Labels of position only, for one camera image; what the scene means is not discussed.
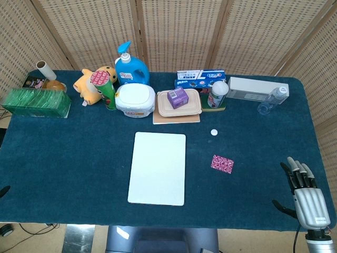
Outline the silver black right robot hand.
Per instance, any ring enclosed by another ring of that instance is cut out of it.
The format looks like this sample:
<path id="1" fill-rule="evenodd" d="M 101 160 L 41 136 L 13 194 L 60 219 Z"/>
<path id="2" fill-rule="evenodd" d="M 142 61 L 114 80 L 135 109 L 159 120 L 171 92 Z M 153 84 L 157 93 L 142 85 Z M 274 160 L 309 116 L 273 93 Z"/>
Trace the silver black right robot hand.
<path id="1" fill-rule="evenodd" d="M 278 211 L 298 220 L 306 230 L 324 230 L 330 223 L 330 216 L 323 192 L 318 188 L 316 179 L 311 169 L 292 157 L 287 157 L 288 164 L 280 163 L 284 170 L 295 209 L 282 206 L 277 200 L 273 205 Z"/>

